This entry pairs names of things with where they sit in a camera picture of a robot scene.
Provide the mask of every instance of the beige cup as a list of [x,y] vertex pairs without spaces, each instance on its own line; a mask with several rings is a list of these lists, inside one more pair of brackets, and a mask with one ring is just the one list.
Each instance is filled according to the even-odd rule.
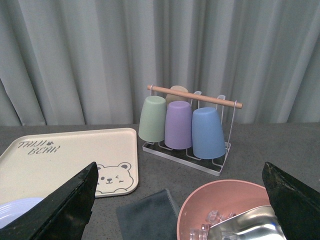
[[[176,90],[176,91],[181,91],[181,92],[184,92],[184,93],[188,93],[188,89],[186,89],[185,87],[183,86],[172,86],[170,89],[172,90]],[[166,97],[165,97],[165,101],[166,101],[166,105],[168,106],[169,103],[171,102],[174,102],[174,101],[185,101],[185,102],[188,102],[188,98],[186,97],[183,97],[183,96],[176,96],[176,95],[171,95],[171,94],[167,94]]]

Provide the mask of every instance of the green cup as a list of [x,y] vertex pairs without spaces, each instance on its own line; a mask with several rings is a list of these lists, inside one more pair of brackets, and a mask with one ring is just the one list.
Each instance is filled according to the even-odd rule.
[[165,139],[166,114],[166,100],[161,96],[148,96],[144,100],[141,111],[139,137],[150,143],[163,141]]

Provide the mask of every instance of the metal scoop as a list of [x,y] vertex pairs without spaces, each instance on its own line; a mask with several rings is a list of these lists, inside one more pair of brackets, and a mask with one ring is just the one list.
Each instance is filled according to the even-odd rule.
[[259,206],[212,226],[207,240],[286,240],[271,206]]

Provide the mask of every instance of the white rack base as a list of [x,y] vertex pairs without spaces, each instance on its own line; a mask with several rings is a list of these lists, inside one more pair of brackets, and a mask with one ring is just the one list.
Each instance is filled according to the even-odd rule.
[[[157,156],[160,156],[165,159],[169,159],[171,161],[175,161],[177,163],[192,167],[194,169],[198,169],[200,171],[206,172],[208,174],[214,175],[219,177],[224,165],[226,163],[228,153],[231,148],[231,143],[225,142],[225,155],[215,158],[215,159],[201,159],[197,160],[192,157],[189,157],[186,155],[186,150],[169,150],[169,149],[164,149],[157,144],[151,144],[149,142],[146,142],[143,146],[142,149],[143,151],[147,153],[151,153]],[[192,147],[188,149],[188,153],[192,153]]]

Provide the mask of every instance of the tray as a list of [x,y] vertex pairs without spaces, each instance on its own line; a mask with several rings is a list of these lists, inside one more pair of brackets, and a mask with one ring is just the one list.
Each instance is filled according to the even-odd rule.
[[131,193],[138,185],[137,133],[132,128],[23,136],[0,156],[0,204],[45,198],[91,162],[95,196]]

